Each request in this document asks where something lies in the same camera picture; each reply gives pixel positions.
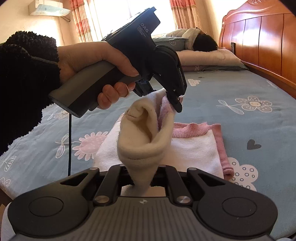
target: headboard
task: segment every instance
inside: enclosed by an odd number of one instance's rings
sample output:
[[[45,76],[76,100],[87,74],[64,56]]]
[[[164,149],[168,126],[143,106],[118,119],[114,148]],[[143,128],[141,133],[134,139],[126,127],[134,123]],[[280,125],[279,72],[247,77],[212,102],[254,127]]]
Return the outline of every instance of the headboard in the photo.
[[[219,47],[235,49],[252,72],[296,98],[296,17],[279,0],[248,0],[229,11]]]

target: pink ribbed collar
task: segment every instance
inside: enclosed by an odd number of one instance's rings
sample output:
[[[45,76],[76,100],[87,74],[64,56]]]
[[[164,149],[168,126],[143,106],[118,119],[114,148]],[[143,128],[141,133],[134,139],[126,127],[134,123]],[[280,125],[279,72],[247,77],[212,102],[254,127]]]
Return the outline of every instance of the pink ribbed collar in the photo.
[[[201,124],[190,123],[174,123],[173,137],[174,138],[191,138],[205,135],[211,126],[206,122]]]

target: black hair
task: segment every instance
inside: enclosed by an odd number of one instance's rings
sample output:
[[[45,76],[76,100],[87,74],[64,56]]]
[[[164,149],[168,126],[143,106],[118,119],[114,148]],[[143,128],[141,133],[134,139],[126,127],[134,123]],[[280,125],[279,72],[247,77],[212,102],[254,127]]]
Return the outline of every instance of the black hair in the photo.
[[[216,41],[207,34],[199,34],[193,43],[194,51],[210,52],[217,49],[218,45]]]

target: ribbed gray surface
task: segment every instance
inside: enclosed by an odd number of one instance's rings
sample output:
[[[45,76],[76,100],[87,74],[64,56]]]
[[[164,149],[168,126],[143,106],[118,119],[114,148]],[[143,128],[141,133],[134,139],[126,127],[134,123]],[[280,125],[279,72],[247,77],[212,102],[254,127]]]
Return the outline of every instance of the ribbed gray surface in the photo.
[[[12,241],[38,239],[18,235]],[[119,197],[97,207],[90,218],[70,234],[50,241],[226,241],[202,226],[189,208],[177,207],[166,197]],[[253,241],[271,241],[264,236]]]

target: black fuzzy sleeve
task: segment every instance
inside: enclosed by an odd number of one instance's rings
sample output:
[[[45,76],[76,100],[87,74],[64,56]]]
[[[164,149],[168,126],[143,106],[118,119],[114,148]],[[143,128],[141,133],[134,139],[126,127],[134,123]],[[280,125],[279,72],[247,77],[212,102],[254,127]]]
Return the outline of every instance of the black fuzzy sleeve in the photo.
[[[56,41],[33,32],[16,32],[0,45],[0,155],[26,135],[60,87]]]

